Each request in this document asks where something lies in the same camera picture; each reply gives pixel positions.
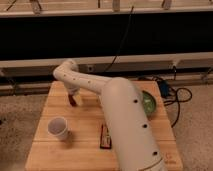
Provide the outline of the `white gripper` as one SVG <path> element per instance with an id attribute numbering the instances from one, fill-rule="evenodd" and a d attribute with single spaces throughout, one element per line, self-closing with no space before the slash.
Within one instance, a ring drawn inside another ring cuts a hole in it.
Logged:
<path id="1" fill-rule="evenodd" d="M 82 101 L 81 95 L 79 94 L 79 88 L 78 87 L 68 87 L 67 92 L 68 92 L 68 95 L 73 96 L 73 98 L 76 101 L 77 106 L 83 105 L 83 101 Z"/>

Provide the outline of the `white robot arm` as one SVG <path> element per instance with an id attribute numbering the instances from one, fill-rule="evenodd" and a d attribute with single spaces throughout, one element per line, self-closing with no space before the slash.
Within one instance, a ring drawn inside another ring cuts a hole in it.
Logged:
<path id="1" fill-rule="evenodd" d="M 70 94 L 83 88 L 99 96 L 121 171 L 168 171 L 144 111 L 142 91 L 130 80 L 80 73 L 72 59 L 53 75 Z"/>

